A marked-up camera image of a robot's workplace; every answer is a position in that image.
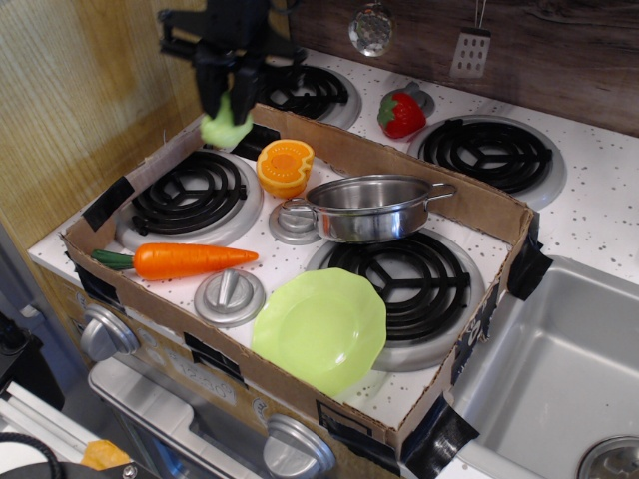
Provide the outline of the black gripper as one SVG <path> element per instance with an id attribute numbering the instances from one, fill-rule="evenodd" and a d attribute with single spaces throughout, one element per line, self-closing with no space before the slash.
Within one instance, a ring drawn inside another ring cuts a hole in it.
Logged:
<path id="1" fill-rule="evenodd" d="M 266 57 L 299 63 L 306 51 L 276 32 L 269 17 L 270 1 L 208 1 L 204 9 L 164 9 L 158 13 L 163 36 L 161 52 L 194 63 L 204 112 L 215 119 L 228 90 L 230 65 L 242 57 L 233 73 L 231 109 L 236 126 L 254 107 Z"/>

